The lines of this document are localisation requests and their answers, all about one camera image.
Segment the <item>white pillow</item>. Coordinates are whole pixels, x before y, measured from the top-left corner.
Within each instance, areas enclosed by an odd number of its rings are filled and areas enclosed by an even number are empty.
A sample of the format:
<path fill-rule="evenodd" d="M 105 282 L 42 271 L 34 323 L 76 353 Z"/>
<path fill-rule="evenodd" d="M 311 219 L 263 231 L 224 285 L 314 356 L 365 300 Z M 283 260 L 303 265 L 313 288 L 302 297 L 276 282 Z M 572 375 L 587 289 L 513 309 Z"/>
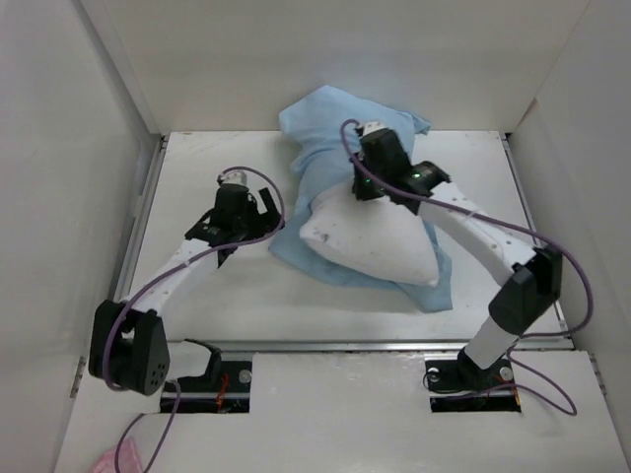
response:
<path fill-rule="evenodd" d="M 342 182 L 319 194 L 299 235 L 329 262 L 365 275 L 421 287 L 440 280 L 438 257 L 422 221 L 386 197 L 356 198 Z"/>

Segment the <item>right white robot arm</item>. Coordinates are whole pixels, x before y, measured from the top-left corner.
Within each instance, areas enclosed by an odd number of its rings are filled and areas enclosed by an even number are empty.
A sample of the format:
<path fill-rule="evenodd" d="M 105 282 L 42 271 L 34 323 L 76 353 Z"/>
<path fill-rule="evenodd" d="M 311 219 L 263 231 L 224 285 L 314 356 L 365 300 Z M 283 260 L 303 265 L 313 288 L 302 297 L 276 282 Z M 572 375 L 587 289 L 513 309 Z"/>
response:
<path fill-rule="evenodd" d="M 499 287 L 489 315 L 455 360 L 432 369 L 430 387 L 447 393 L 481 391 L 497 379 L 501 360 L 560 296 L 563 255 L 531 246 L 502 230 L 435 164 L 411 163 L 397 133 L 377 121 L 357 123 L 360 149 L 351 154 L 359 200 L 386 196 L 448 234 Z"/>

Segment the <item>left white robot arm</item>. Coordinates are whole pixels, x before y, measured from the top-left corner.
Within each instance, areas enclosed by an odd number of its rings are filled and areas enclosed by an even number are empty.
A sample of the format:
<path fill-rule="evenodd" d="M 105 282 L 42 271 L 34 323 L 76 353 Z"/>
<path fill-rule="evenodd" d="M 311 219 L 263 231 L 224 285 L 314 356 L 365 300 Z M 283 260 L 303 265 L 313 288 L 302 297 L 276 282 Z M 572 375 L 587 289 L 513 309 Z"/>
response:
<path fill-rule="evenodd" d="M 114 391 L 145 396 L 164 384 L 188 379 L 202 391 L 221 376 L 219 348 L 187 337 L 171 342 L 165 319 L 175 317 L 188 294 L 240 247 L 263 242 L 285 224 L 278 186 L 268 180 L 252 194 L 249 167 L 232 167 L 217 178 L 214 205 L 187 230 L 176 252 L 140 289 L 98 306 L 88 369 Z"/>

